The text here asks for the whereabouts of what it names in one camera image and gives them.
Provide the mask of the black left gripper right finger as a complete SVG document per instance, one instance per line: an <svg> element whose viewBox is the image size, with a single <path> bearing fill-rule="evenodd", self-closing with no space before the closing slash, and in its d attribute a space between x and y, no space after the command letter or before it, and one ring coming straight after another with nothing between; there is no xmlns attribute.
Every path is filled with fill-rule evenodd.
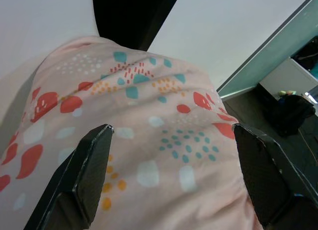
<svg viewBox="0 0 318 230"><path fill-rule="evenodd" d="M265 230L316 230L318 193L264 132L233 127L243 179L259 222Z"/></svg>

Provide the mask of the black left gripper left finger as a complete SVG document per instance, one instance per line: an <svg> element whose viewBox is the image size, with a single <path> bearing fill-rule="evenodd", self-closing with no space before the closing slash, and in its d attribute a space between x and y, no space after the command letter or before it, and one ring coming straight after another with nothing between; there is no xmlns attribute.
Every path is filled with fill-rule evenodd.
<svg viewBox="0 0 318 230"><path fill-rule="evenodd" d="M30 216L26 230L87 230L93 222L114 128L90 130L56 169Z"/></svg>

